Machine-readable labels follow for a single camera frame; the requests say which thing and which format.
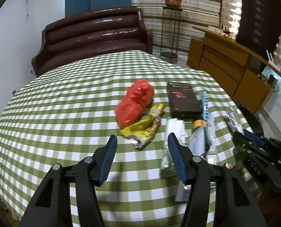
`plant stand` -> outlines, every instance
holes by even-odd
[[[165,9],[170,9],[170,10],[175,10],[175,15],[174,15],[174,29],[173,29],[173,36],[172,36],[172,47],[171,47],[171,52],[163,51],[163,34],[164,34],[164,11]],[[169,58],[169,59],[176,59],[177,61],[177,47],[178,47],[178,36],[179,36],[179,26],[180,26],[180,15],[181,15],[182,8],[179,7],[172,7],[172,6],[164,6],[163,7],[163,21],[162,21],[162,29],[161,29],[161,53],[160,56]],[[178,17],[178,30],[177,30],[177,39],[176,39],[176,48],[175,48],[175,53],[173,52],[174,50],[174,39],[175,39],[175,29],[176,29],[176,14],[179,12],[179,17]]]

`brown leather sofa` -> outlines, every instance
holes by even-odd
[[[152,54],[152,31],[135,6],[82,13],[58,20],[42,32],[42,47],[32,59],[36,76],[74,61],[114,52]]]

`sofa armrest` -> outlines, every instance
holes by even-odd
[[[137,10],[139,27],[141,30],[141,41],[146,44],[146,50],[148,54],[152,54],[153,50],[153,32],[146,28],[143,18],[143,11]]]
[[[31,64],[32,64],[32,67],[34,69],[34,73],[36,76],[39,76],[39,73],[38,73],[39,69],[48,60],[49,57],[50,57],[50,54],[48,52],[47,45],[46,45],[46,31],[44,29],[42,31],[41,49],[38,52],[38,54],[36,56],[34,56],[33,59],[31,60]]]

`plastic bag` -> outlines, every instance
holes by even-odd
[[[237,110],[235,107],[228,107],[227,110],[227,118],[226,118],[226,122],[229,125],[229,127],[232,130],[232,133],[234,133],[235,131],[239,131],[241,134],[243,134],[243,128],[241,126],[241,120],[238,116]]]
[[[146,79],[139,79],[128,88],[126,96],[115,108],[119,126],[125,128],[132,125],[142,114],[144,107],[152,102],[153,94],[153,87]]]
[[[207,121],[207,135],[210,142],[210,149],[207,152],[207,154],[217,154],[216,145],[215,145],[215,122],[214,122],[214,116],[210,115],[208,121]]]
[[[206,152],[206,144],[205,144],[205,127],[199,127],[190,137],[188,147],[191,150],[193,155],[197,155],[199,157],[204,156]]]

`cabinet drawer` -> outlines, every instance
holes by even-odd
[[[250,58],[250,54],[248,52],[235,46],[231,42],[227,42],[226,39],[217,38],[213,35],[206,34],[203,43],[210,48],[213,48],[216,51],[226,55],[241,66],[245,66],[246,62]]]
[[[237,82],[241,81],[241,78],[245,70],[240,65],[238,65],[235,61],[231,60],[227,56],[219,53],[218,51],[208,46],[205,46],[203,57],[213,62],[215,65],[217,65],[220,69],[225,71]]]
[[[250,70],[246,70],[233,99],[239,101],[252,113],[256,113],[270,91],[269,85]]]
[[[187,66],[191,67],[192,69],[198,69],[202,53],[203,42],[192,38],[190,41]]]
[[[223,70],[219,69],[205,58],[201,58],[199,69],[210,74],[229,96],[233,96],[238,83]]]

